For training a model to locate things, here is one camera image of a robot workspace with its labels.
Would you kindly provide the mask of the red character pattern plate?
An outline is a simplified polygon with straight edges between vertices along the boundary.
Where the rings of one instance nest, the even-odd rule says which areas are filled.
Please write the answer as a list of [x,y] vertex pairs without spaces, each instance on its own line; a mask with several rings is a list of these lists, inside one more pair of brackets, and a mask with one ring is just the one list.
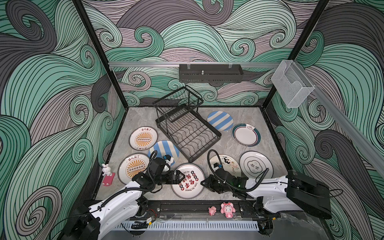
[[201,185],[205,180],[202,169],[194,164],[182,164],[177,170],[185,175],[185,179],[178,185],[172,185],[173,192],[182,199],[194,199],[204,188]]

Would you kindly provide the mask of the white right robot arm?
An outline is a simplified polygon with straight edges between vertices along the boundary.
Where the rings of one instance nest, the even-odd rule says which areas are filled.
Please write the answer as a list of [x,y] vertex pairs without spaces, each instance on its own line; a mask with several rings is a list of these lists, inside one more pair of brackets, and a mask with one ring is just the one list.
[[261,214],[303,211],[319,219],[332,218],[330,189],[325,183],[296,171],[278,178],[234,177],[224,169],[217,169],[201,185],[218,194],[231,192],[242,201],[255,201],[254,209]]

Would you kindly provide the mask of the white green line plate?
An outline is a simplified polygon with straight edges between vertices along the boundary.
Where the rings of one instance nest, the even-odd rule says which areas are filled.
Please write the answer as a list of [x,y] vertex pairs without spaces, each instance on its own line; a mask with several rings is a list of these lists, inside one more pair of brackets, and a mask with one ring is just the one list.
[[272,179],[274,174],[274,168],[271,161],[263,154],[255,151],[248,151],[242,154],[240,158],[240,167],[242,172],[248,178],[261,177],[261,173],[266,169],[269,169],[265,179]]

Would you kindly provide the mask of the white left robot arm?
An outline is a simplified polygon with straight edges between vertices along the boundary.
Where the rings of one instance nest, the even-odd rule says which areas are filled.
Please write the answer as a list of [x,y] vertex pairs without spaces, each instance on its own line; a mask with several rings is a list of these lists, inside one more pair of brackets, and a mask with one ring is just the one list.
[[170,157],[152,157],[146,170],[136,174],[124,188],[94,205],[77,208],[58,239],[100,240],[124,220],[144,215],[148,204],[145,193],[156,186],[178,185],[186,178],[181,171],[170,170]]

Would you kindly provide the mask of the cream floral plate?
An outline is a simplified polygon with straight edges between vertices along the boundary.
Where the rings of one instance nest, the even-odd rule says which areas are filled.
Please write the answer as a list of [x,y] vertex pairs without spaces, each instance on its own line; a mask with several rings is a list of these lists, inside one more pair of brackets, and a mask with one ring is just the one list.
[[[227,171],[234,177],[241,177],[242,171],[240,168],[240,165],[238,162],[232,158],[231,156],[225,155],[225,154],[219,154],[221,161],[222,161],[222,169],[224,171]],[[219,167],[215,167],[215,164],[220,164],[220,161],[216,154],[212,153],[210,156],[209,164],[211,165],[212,169],[216,174],[218,173]]]

